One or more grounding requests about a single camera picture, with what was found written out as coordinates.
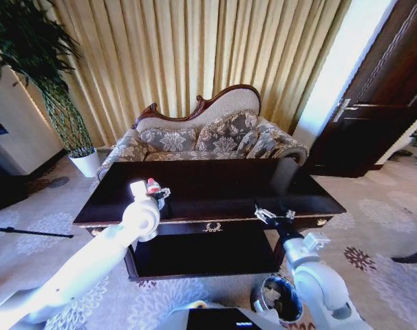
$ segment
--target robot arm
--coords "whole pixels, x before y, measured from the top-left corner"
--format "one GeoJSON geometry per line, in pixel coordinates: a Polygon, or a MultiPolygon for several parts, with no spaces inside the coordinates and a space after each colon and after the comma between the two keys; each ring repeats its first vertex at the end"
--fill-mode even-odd
{"type": "Polygon", "coordinates": [[[318,251],[330,242],[329,238],[321,232],[300,235],[292,225],[291,210],[284,217],[264,211],[256,206],[258,218],[274,226],[281,237],[296,291],[308,306],[316,328],[372,330],[350,300],[345,281],[321,262],[318,251]]]}
{"type": "Polygon", "coordinates": [[[59,313],[109,273],[140,238],[153,238],[160,222],[157,201],[147,194],[143,181],[131,184],[135,198],[122,221],[103,230],[73,255],[43,286],[18,291],[0,304],[0,329],[35,325],[59,313]]]}

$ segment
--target table leg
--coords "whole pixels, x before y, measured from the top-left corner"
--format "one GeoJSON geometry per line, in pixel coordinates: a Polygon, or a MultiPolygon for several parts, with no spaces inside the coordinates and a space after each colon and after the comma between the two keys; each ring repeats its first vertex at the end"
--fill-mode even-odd
{"type": "Polygon", "coordinates": [[[280,266],[283,263],[284,258],[285,258],[285,249],[280,242],[280,237],[277,240],[275,250],[273,253],[274,253],[274,266],[275,266],[275,269],[279,271],[280,266]]]}
{"type": "Polygon", "coordinates": [[[127,252],[125,255],[125,265],[127,273],[129,275],[129,281],[137,281],[139,276],[135,266],[135,251],[133,250],[132,245],[129,245],[129,247],[127,248],[127,252]]]}

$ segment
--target door handle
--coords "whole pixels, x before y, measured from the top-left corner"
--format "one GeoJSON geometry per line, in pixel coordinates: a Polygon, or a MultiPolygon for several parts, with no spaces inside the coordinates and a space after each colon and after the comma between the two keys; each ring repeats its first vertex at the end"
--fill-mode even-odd
{"type": "Polygon", "coordinates": [[[358,107],[348,107],[349,102],[351,102],[350,98],[346,98],[343,103],[339,103],[337,106],[339,107],[339,110],[337,110],[334,119],[332,120],[332,122],[338,122],[341,115],[343,114],[344,111],[346,110],[357,110],[358,107]]]}

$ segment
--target wooden door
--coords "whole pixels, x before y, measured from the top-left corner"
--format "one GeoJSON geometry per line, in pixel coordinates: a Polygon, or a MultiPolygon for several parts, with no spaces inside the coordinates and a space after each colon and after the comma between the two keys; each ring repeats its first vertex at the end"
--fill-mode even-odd
{"type": "Polygon", "coordinates": [[[399,0],[306,166],[313,174],[362,176],[416,119],[417,0],[399,0]]]}

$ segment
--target sofa armrest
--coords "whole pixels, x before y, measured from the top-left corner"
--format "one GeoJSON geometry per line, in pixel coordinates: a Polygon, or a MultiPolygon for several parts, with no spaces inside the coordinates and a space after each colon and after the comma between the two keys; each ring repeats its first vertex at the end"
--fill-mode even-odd
{"type": "Polygon", "coordinates": [[[109,167],[114,162],[142,162],[148,153],[154,152],[151,146],[144,143],[135,129],[128,130],[117,142],[115,148],[105,159],[97,170],[97,178],[101,179],[106,175],[109,167]]]}
{"type": "Polygon", "coordinates": [[[305,164],[310,151],[304,144],[266,120],[260,122],[258,130],[261,135],[267,135],[267,140],[274,145],[268,157],[293,157],[300,166],[305,164]]]}

